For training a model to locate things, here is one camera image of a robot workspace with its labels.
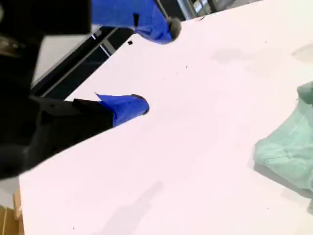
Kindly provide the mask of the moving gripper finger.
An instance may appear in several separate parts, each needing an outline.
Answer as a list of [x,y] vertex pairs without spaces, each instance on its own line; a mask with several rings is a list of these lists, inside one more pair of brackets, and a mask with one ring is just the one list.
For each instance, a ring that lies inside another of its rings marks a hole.
[[15,37],[88,34],[91,26],[127,28],[157,43],[181,32],[177,18],[163,15],[154,0],[2,0],[0,31]]

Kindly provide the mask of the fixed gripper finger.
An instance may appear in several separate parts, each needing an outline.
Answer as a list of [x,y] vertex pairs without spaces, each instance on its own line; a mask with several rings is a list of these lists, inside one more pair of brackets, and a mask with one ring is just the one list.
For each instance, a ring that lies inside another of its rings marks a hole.
[[147,100],[139,95],[99,95],[98,98],[99,101],[40,98],[37,130],[30,146],[31,159],[42,162],[149,111]]

